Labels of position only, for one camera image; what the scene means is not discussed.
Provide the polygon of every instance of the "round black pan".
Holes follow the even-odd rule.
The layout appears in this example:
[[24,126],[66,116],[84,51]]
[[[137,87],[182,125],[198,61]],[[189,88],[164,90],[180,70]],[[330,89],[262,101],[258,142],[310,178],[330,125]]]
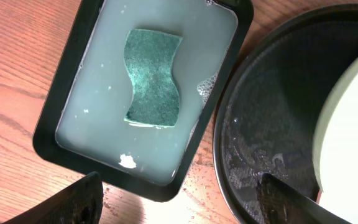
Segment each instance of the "round black pan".
[[268,35],[229,82],[216,118],[214,165],[240,223],[265,223],[255,187],[268,172],[315,199],[314,128],[358,57],[358,4],[298,16]]

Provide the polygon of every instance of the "wood grain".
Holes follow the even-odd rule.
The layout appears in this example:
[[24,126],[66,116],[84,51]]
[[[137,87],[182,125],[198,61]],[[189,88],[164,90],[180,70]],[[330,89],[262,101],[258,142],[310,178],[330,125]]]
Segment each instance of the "wood grain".
[[[240,58],[289,18],[345,0],[253,0],[254,21]],[[45,162],[31,138],[80,0],[0,0],[0,222],[82,177]],[[180,193],[155,203],[104,184],[101,224],[236,223],[219,191],[212,159],[213,119]]]

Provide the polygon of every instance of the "black tray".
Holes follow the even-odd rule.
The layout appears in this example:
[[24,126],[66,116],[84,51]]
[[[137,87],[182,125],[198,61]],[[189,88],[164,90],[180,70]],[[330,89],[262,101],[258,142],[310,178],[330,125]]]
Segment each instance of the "black tray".
[[237,55],[240,51],[242,42],[246,36],[250,23],[252,22],[253,8],[249,0],[207,1],[210,4],[220,4],[232,10],[237,16],[238,26],[219,71],[216,84],[201,112],[194,134],[187,145],[185,155],[183,156],[177,174],[170,184],[159,186],[90,158],[63,149],[55,140],[55,131],[59,119],[62,115],[63,108],[93,27],[103,6],[103,2],[103,0],[82,0],[80,4],[59,66],[50,87],[48,97],[35,129],[33,147],[37,154],[46,161],[50,161],[54,164],[83,174],[97,171],[100,173],[102,180],[109,184],[157,202],[166,202],[176,196],[179,192],[208,121],[219,100],[231,69],[237,60]]
[[315,125],[357,57],[358,4],[347,4],[286,22],[243,61],[222,98],[213,145],[219,187],[239,222],[263,223],[254,185],[266,172],[315,199]]

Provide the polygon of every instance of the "sponge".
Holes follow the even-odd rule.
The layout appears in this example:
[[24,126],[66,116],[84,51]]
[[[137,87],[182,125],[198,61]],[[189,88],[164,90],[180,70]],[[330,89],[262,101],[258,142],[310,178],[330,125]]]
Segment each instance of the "sponge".
[[124,47],[124,63],[133,86],[130,123],[173,127],[179,93],[173,82],[173,58],[182,38],[154,30],[133,29]]

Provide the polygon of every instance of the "dark object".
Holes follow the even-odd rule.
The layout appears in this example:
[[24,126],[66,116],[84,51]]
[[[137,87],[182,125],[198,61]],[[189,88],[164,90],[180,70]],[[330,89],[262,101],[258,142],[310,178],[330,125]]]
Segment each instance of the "dark object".
[[152,184],[144,179],[114,169],[111,166],[63,149],[55,140],[55,131],[62,115],[62,110],[65,106],[89,37],[98,18],[99,11],[103,5],[103,0],[82,0],[80,4],[65,50],[60,59],[48,97],[35,129],[33,146],[37,154],[46,161],[83,174],[97,171],[100,173],[103,181],[154,201],[166,202],[176,196],[186,177],[186,173],[200,144],[205,128],[223,91],[231,69],[237,60],[242,42],[252,22],[253,8],[249,0],[234,1],[235,5],[230,5],[230,1],[225,2],[226,0],[217,0],[214,4],[220,4],[232,10],[237,16],[238,26],[231,45],[227,50],[226,57],[223,60],[215,86],[200,114],[200,119],[187,145],[177,174],[170,184],[166,186]]
[[307,12],[266,37],[234,74],[214,130],[214,165],[241,223],[264,223],[257,183],[270,173],[315,199],[314,127],[358,57],[358,4]]
[[271,174],[264,174],[256,189],[266,224],[350,224]]
[[102,181],[97,172],[92,172],[4,224],[98,224],[102,208]]
[[179,92],[171,69],[181,40],[179,36],[154,30],[133,29],[129,32],[124,62],[134,96],[126,121],[165,127],[176,124]]

